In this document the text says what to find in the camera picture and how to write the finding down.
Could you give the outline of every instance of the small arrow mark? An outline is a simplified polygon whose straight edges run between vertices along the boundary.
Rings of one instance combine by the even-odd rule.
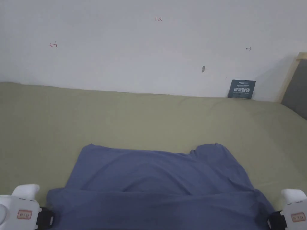
[[[53,45],[55,45],[55,46],[56,46],[56,48],[57,48],[57,44],[56,44],[56,43],[55,43],[55,44],[51,44],[51,43],[50,43],[50,45],[49,45],[49,46],[53,47]]]

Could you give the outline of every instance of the green bed sheet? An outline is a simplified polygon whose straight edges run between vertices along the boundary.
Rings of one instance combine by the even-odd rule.
[[[307,192],[307,121],[272,102],[0,83],[0,194],[65,185],[83,146],[188,153],[220,143],[280,209],[280,191]]]

